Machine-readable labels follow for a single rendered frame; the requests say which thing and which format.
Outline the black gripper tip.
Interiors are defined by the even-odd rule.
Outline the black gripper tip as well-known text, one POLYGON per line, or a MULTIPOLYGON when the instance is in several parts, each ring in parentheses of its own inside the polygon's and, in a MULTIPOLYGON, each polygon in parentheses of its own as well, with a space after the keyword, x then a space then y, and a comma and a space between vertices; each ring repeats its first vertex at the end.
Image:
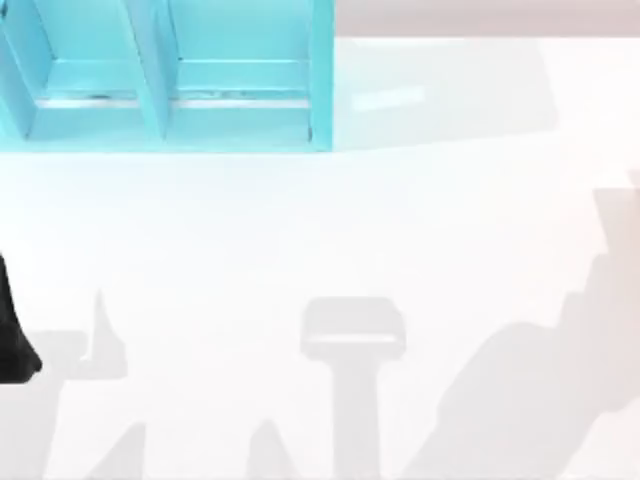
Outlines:
POLYGON ((24 384, 40 373, 41 357, 18 320, 6 262, 0 254, 0 384, 24 384))

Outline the light blue rack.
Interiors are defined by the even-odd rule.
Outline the light blue rack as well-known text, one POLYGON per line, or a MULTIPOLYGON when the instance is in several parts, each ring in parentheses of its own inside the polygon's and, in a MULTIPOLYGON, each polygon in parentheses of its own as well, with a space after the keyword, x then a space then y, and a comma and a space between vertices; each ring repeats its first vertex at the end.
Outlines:
POLYGON ((336 0, 0 0, 0 152, 326 152, 336 0))

